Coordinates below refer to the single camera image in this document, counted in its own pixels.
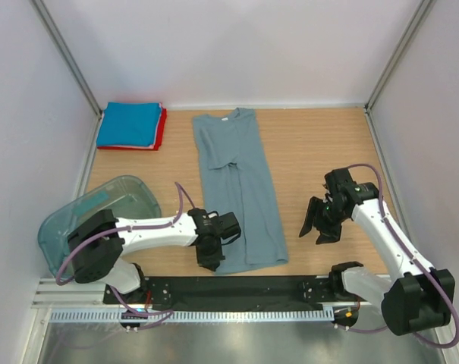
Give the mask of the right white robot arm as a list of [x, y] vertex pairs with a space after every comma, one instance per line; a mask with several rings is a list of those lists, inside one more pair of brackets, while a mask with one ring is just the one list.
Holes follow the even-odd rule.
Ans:
[[325, 175], [325, 196], [312, 197], [299, 235], [316, 230], [316, 244], [337, 243], [346, 220], [368, 236], [388, 269], [387, 279], [358, 262], [333, 267], [328, 290], [337, 300], [350, 295], [373, 304], [395, 335], [443, 327], [454, 320], [455, 280], [447, 269], [438, 270], [410, 242], [385, 203], [382, 182], [357, 183], [350, 168]]

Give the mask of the grey-blue t shirt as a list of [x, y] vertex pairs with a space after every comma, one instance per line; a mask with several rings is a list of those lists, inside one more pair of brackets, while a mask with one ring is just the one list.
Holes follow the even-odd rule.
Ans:
[[241, 236], [223, 246], [218, 275], [288, 263], [288, 249], [256, 112], [193, 118], [205, 209], [232, 212]]

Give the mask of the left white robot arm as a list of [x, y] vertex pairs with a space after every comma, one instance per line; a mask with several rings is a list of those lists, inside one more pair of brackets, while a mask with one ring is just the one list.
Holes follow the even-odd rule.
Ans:
[[139, 303], [147, 293], [141, 268], [122, 259], [130, 253], [163, 246], [193, 246], [198, 266], [215, 271], [225, 259], [224, 244], [241, 236], [234, 213], [220, 215], [193, 208], [170, 218], [126, 219], [112, 210], [97, 212], [68, 236], [74, 281], [100, 281], [117, 290], [130, 303]]

